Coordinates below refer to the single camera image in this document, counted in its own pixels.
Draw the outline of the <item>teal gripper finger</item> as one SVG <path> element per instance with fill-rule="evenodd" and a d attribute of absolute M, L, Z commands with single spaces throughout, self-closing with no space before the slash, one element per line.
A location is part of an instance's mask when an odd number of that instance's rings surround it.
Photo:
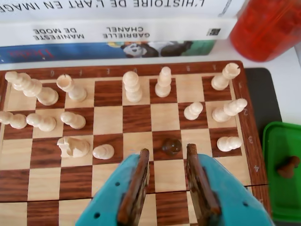
<path fill-rule="evenodd" d="M 118 165 L 75 225 L 139 225 L 149 179 L 149 150 L 144 148 Z"/>
<path fill-rule="evenodd" d="M 200 226 L 272 226 L 263 204 L 216 159 L 187 144 L 186 173 Z"/>

